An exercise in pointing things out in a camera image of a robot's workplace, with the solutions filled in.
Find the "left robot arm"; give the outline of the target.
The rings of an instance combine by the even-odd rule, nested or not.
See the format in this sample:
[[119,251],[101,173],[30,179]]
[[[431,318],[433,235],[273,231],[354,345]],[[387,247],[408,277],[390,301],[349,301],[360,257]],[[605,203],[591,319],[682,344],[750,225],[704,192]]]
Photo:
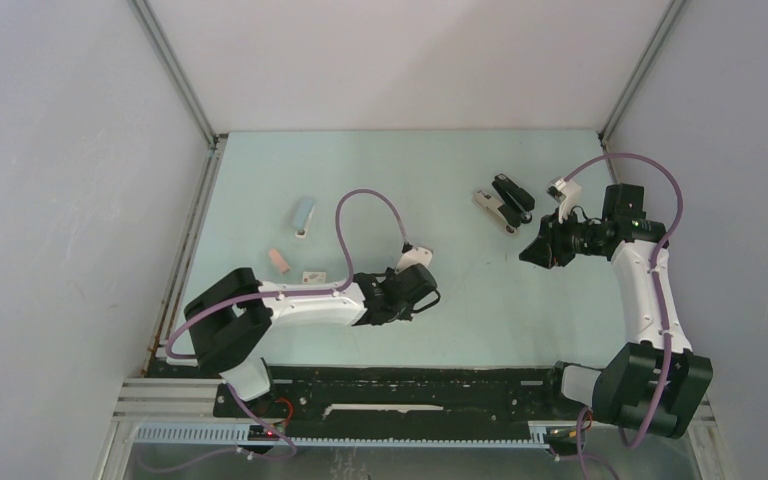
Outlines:
[[[254,355],[273,329],[308,325],[381,326],[410,321],[441,300],[438,284],[423,264],[382,273],[355,273],[342,282],[283,285],[259,281],[252,269],[238,268],[185,308],[185,322],[169,337],[169,358],[194,360],[201,372],[219,376],[252,416],[264,416],[276,403],[265,360]],[[174,349],[187,335],[192,353]]]

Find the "beige and black stapler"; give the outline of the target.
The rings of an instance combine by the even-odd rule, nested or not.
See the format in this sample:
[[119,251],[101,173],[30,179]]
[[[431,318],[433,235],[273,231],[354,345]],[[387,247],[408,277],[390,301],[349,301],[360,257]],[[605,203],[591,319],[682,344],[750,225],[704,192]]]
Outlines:
[[521,217],[517,210],[484,190],[475,191],[472,200],[504,233],[508,235],[518,233]]

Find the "light blue stapler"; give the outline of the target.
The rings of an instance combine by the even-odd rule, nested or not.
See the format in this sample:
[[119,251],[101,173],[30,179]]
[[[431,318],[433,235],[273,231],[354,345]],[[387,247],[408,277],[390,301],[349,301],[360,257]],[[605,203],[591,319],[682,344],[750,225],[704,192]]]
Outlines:
[[314,210],[315,200],[313,198],[304,197],[299,200],[291,222],[296,238],[304,239],[307,236]]

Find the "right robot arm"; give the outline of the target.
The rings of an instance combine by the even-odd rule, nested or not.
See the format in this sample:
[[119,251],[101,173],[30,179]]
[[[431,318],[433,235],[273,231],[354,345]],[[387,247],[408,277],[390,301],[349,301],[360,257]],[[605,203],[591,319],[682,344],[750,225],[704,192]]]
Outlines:
[[578,256],[607,259],[620,288],[626,343],[603,369],[557,363],[541,392],[543,408],[566,418],[583,405],[601,423],[665,438],[683,436],[713,368],[708,358],[693,353],[677,318],[666,227],[647,219],[641,186],[608,186],[598,219],[576,215],[581,192],[576,182],[558,178],[547,192],[558,207],[542,217],[520,260],[552,269]]

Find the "pink mini stapler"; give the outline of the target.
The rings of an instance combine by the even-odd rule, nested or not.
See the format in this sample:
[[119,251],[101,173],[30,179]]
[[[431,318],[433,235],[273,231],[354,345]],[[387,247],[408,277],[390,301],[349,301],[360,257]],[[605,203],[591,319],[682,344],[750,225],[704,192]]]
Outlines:
[[271,264],[280,274],[286,274],[291,270],[290,264],[278,249],[271,248],[268,251],[268,257]]

